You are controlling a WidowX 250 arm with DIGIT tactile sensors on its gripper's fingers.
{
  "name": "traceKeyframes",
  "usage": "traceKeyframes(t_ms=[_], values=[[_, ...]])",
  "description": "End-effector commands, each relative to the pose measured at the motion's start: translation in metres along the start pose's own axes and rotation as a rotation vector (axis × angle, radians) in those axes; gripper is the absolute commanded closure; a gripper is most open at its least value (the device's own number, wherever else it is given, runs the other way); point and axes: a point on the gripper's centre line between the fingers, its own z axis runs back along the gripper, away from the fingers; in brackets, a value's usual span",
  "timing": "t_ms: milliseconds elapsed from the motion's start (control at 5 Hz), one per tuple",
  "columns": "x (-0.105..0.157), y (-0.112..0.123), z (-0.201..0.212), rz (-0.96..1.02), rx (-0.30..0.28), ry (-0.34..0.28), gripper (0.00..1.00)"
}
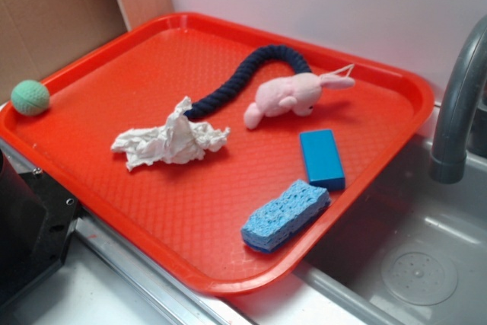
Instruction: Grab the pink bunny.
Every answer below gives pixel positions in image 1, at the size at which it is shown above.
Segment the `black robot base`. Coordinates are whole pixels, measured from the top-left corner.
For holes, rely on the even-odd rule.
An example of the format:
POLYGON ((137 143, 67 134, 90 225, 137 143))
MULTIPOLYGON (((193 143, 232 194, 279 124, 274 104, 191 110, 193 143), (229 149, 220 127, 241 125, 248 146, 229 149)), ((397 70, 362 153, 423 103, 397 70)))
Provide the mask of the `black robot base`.
POLYGON ((1 309, 63 266, 78 213, 50 175, 18 173, 1 154, 1 309))

